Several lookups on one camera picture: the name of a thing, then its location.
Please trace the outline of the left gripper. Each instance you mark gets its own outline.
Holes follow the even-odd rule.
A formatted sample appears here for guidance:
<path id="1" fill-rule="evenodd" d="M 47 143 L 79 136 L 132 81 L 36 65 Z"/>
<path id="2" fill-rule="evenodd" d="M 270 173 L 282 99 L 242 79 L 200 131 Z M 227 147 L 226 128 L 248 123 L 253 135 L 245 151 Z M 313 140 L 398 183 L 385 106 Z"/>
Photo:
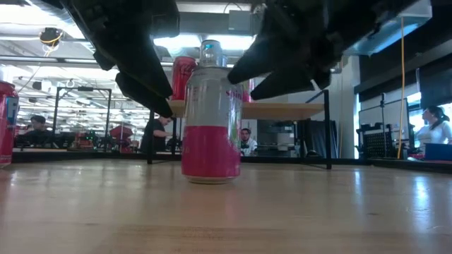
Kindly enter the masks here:
<path id="1" fill-rule="evenodd" d="M 122 94 L 172 117 L 165 98 L 173 91 L 151 39 L 179 34 L 176 1 L 62 0 L 60 4 L 95 47 L 93 56 L 100 67 L 119 67 L 115 80 Z"/>

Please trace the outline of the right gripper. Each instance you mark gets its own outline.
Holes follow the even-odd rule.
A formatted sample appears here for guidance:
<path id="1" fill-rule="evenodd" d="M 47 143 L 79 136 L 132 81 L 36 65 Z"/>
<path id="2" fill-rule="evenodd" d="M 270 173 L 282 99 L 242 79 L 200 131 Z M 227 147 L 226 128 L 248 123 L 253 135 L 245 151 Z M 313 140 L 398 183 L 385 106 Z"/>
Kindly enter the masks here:
<path id="1" fill-rule="evenodd" d="M 337 11 L 330 1 L 300 4 L 270 1 L 261 34 L 228 74 L 228 80 L 237 84 L 271 73 L 251 91 L 252 100 L 327 89 L 333 77 L 331 69 L 352 46 L 349 4 Z"/>

